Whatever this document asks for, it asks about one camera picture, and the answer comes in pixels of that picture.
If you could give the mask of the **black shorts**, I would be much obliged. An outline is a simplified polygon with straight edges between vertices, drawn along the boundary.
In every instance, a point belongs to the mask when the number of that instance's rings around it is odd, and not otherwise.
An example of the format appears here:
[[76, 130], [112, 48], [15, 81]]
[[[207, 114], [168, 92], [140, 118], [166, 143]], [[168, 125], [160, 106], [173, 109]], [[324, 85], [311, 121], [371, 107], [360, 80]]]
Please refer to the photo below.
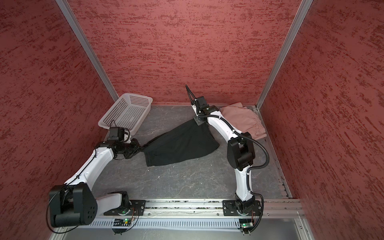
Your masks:
[[150, 140], [142, 146], [142, 152], [147, 166], [157, 167], [207, 156], [219, 146], [207, 123], [198, 125], [191, 119]]

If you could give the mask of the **pink shorts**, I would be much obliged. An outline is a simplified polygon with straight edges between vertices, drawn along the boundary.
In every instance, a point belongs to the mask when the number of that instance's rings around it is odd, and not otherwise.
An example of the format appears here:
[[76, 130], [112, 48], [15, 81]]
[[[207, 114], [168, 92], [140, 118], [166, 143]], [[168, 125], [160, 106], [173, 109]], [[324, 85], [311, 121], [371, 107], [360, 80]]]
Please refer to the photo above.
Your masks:
[[267, 136], [266, 130], [256, 113], [241, 102], [221, 107], [220, 111], [233, 127], [242, 133], [250, 133], [254, 140], [260, 140]]

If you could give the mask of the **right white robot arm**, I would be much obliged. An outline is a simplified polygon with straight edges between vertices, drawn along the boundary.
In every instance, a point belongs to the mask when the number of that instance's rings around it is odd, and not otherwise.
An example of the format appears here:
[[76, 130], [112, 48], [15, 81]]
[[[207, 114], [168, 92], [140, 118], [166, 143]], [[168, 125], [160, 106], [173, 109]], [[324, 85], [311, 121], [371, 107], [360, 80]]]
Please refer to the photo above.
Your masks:
[[251, 135], [243, 134], [236, 129], [215, 106], [198, 108], [198, 105], [194, 104], [192, 108], [195, 112], [194, 119], [198, 124], [209, 124], [227, 141], [227, 160], [236, 175], [235, 208], [240, 215], [247, 215], [258, 205], [256, 197], [251, 194], [249, 168], [252, 167], [256, 156]]

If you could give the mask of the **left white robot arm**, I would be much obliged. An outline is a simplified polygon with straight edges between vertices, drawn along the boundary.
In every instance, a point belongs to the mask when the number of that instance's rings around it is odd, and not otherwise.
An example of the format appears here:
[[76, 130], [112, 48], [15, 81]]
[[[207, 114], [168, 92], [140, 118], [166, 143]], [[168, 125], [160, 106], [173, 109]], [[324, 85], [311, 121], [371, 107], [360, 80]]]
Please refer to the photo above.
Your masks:
[[143, 215], [145, 201], [131, 201], [126, 191], [111, 192], [95, 198], [92, 189], [104, 168], [112, 160], [127, 160], [141, 150], [137, 139], [126, 142], [100, 142], [84, 165], [63, 185], [49, 192], [46, 223], [50, 230], [60, 227], [74, 229], [90, 225], [100, 216], [125, 218], [123, 225]]

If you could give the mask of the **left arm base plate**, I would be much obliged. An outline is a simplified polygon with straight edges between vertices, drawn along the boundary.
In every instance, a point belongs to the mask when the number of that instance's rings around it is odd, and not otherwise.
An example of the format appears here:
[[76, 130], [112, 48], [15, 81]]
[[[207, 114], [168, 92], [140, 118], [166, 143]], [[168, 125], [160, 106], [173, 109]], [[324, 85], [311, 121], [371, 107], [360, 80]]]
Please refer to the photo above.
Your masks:
[[115, 208], [103, 213], [103, 215], [118, 216], [118, 217], [143, 216], [146, 203], [147, 203], [146, 200], [130, 200], [129, 205], [127, 207], [124, 205], [121, 205], [118, 208]]

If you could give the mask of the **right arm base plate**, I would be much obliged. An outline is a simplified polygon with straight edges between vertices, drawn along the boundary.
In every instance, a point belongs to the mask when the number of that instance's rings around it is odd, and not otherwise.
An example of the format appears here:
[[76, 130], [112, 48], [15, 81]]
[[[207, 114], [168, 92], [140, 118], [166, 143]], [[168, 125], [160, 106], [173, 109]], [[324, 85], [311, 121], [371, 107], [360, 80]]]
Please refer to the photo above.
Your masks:
[[260, 216], [260, 201], [250, 199], [248, 201], [240, 200], [223, 200], [224, 216]]

